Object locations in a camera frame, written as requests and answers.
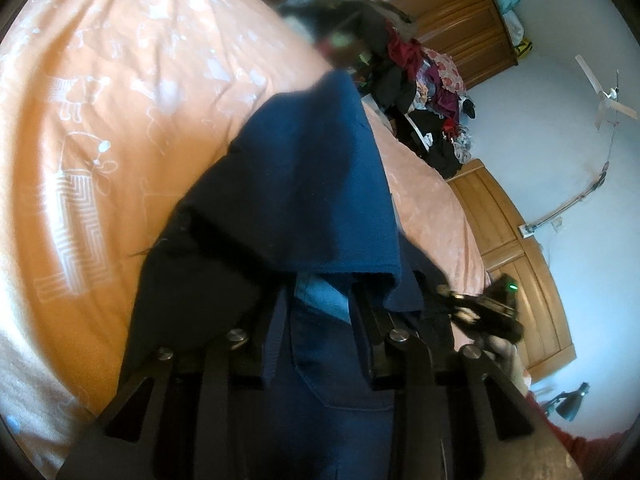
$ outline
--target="white wall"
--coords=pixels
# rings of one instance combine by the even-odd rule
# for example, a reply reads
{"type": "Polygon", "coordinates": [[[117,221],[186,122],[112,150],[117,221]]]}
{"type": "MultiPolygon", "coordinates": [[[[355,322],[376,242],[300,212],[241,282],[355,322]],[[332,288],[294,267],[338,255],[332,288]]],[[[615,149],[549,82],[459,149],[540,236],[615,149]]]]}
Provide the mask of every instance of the white wall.
{"type": "MultiPolygon", "coordinates": [[[[577,194],[606,160],[610,123],[598,133],[582,54],[603,86],[621,73],[621,102],[640,110],[640,46],[610,0],[522,0],[515,9],[534,51],[520,66],[473,88],[469,126],[481,158],[527,221],[577,194]]],[[[619,117],[603,187],[563,215],[557,235],[536,235],[550,256],[578,358],[539,383],[538,399],[591,391],[573,434],[606,436],[640,412],[640,125],[619,117]]]]}

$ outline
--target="orange bed sheet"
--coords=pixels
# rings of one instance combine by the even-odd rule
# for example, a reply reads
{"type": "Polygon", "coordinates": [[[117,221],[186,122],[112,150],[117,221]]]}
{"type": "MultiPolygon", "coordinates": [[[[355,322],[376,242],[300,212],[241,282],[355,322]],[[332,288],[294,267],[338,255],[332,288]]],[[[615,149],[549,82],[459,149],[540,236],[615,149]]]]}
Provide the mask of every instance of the orange bed sheet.
{"type": "MultiPolygon", "coordinates": [[[[260,0],[29,0],[0,45],[0,415],[53,478],[113,397],[145,251],[277,92],[330,67],[260,0]]],[[[399,219],[455,290],[460,204],[366,108],[399,219]]]]}

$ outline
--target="zigzag striped pattern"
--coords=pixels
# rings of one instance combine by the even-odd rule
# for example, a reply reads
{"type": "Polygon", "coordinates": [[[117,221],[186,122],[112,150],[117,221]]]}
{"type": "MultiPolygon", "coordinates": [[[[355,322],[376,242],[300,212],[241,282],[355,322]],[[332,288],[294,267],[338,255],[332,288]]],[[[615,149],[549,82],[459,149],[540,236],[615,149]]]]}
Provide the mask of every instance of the zigzag striped pattern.
{"type": "Polygon", "coordinates": [[[38,188],[62,270],[34,280],[40,301],[85,294],[111,278],[91,173],[59,171],[38,188]]]}

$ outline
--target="black lamp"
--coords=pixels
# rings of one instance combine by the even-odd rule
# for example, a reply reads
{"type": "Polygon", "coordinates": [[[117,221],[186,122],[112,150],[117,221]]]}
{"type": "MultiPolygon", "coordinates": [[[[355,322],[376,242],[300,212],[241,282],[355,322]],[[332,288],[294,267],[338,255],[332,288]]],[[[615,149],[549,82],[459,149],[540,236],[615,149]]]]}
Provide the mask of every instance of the black lamp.
{"type": "Polygon", "coordinates": [[[546,416],[551,415],[553,410],[556,410],[556,413],[564,420],[571,422],[578,413],[582,400],[587,393],[589,393],[589,383],[582,383],[580,388],[574,392],[568,394],[562,392],[543,406],[546,416]]]}

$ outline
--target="fan blade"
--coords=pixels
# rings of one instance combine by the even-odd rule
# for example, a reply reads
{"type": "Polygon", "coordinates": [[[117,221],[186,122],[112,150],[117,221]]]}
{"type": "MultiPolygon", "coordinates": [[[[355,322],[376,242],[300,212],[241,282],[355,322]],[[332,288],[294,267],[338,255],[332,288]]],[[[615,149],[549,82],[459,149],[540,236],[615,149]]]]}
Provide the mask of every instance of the fan blade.
{"type": "Polygon", "coordinates": [[[613,108],[614,110],[617,110],[619,112],[622,112],[625,115],[628,115],[632,119],[636,119],[636,120],[638,119],[638,113],[635,110],[632,110],[628,106],[620,104],[618,101],[613,101],[612,100],[611,101],[611,108],[613,108]]]}
{"type": "Polygon", "coordinates": [[[598,114],[596,115],[596,129],[600,130],[600,127],[602,126],[602,121],[604,120],[604,114],[607,110],[607,105],[605,104],[604,100],[600,101],[600,104],[598,105],[598,114]]]}
{"type": "Polygon", "coordinates": [[[578,62],[578,64],[580,65],[580,67],[582,68],[582,70],[584,71],[586,76],[589,78],[591,86],[593,86],[593,89],[596,91],[596,93],[602,92],[602,85],[600,84],[600,82],[596,78],[596,76],[593,73],[593,71],[591,70],[591,68],[589,68],[589,65],[587,65],[584,62],[584,59],[582,58],[582,56],[580,54],[578,54],[575,57],[575,60],[578,62]]]}

